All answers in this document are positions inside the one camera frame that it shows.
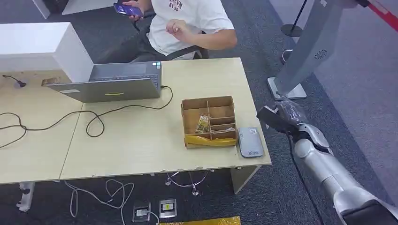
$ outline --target chair armrest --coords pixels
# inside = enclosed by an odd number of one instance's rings
[[[204,48],[201,48],[201,47],[197,46],[197,45],[193,45],[191,47],[187,47],[187,48],[178,50],[176,52],[173,52],[173,53],[167,55],[166,59],[167,60],[173,60],[173,59],[175,59],[177,57],[186,55],[186,54],[191,53],[191,52],[196,52],[196,51],[205,52],[206,50]]]
[[[137,21],[133,21],[133,22],[132,22],[134,28],[135,28],[138,32],[140,32],[140,29],[139,29],[138,26],[137,26],[137,22],[138,22],[138,21],[141,21],[141,20],[144,20],[144,19],[146,19],[146,18],[152,18],[152,17],[155,17],[155,16],[156,16],[156,13],[154,13],[154,12],[150,12],[150,13],[148,13],[148,14],[145,14],[144,17],[143,17],[143,19],[140,19],[140,20],[137,20]]]

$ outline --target white panel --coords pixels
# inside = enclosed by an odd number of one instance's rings
[[[62,15],[113,6],[116,0],[69,0]]]
[[[72,82],[90,79],[94,64],[72,24],[66,30],[54,57]]]
[[[0,72],[38,71],[60,69],[50,55],[21,55],[20,57],[0,58]]]
[[[0,24],[0,55],[53,53],[69,22]]]

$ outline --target plastic bag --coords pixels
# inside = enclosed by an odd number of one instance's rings
[[[276,106],[281,116],[292,124],[308,123],[306,114],[301,106],[286,96],[282,96],[282,101],[276,102]]]

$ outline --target laptop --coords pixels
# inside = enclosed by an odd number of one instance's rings
[[[83,103],[160,98],[161,62],[94,65],[88,82],[46,86]]]

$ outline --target gray device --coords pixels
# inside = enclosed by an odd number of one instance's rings
[[[47,87],[83,103],[159,98],[161,62],[94,65],[88,82]]]
[[[260,134],[255,127],[241,127],[238,129],[240,153],[245,158],[262,157],[264,149],[262,147]]]

